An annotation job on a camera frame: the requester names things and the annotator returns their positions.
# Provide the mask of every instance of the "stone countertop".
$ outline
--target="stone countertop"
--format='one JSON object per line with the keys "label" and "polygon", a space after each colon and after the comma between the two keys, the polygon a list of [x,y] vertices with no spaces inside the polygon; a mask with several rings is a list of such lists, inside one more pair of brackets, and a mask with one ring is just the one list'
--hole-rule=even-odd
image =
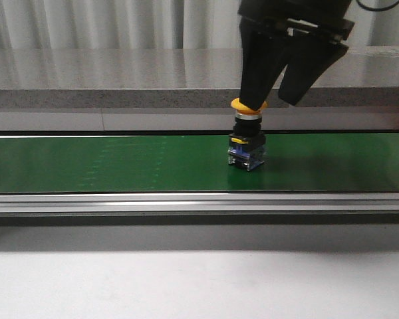
{"label": "stone countertop", "polygon": [[[238,49],[0,50],[0,109],[225,108],[240,78]],[[399,47],[350,49],[299,103],[379,105],[399,106]]]}

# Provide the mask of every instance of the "cable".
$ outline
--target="cable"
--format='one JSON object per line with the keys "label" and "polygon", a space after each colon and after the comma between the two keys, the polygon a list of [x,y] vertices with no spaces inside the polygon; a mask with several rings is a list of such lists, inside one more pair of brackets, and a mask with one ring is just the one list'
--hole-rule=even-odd
{"label": "cable", "polygon": [[381,7],[381,8],[373,8],[373,7],[369,7],[367,5],[364,5],[361,0],[356,0],[356,2],[358,3],[358,6],[361,7],[364,10],[367,11],[372,11],[372,12],[383,12],[383,11],[388,11],[391,10],[393,8],[395,8],[395,6],[397,6],[399,4],[399,0],[397,0],[395,3],[388,5],[387,7]]}

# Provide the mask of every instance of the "green conveyor belt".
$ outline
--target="green conveyor belt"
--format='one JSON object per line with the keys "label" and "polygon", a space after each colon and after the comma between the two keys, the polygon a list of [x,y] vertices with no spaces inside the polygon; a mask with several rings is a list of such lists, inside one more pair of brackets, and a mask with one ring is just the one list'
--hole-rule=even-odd
{"label": "green conveyor belt", "polygon": [[0,138],[0,193],[399,191],[399,134],[267,136],[265,165],[227,165],[227,136]]}

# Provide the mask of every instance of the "white curtain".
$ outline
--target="white curtain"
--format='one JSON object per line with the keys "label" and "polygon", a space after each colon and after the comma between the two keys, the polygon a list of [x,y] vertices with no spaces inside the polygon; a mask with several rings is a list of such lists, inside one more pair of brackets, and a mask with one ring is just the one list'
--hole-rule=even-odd
{"label": "white curtain", "polygon": [[[239,2],[0,0],[0,48],[237,48]],[[347,18],[356,22],[350,45],[399,45],[399,6],[369,13],[352,2]]]}

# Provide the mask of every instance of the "conveyor belt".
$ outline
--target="conveyor belt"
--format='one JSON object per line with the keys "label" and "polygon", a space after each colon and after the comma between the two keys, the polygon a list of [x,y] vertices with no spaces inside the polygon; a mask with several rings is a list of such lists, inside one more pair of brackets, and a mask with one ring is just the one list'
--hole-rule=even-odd
{"label": "conveyor belt", "polygon": [[399,212],[399,134],[267,141],[246,172],[227,136],[0,138],[0,216]]}

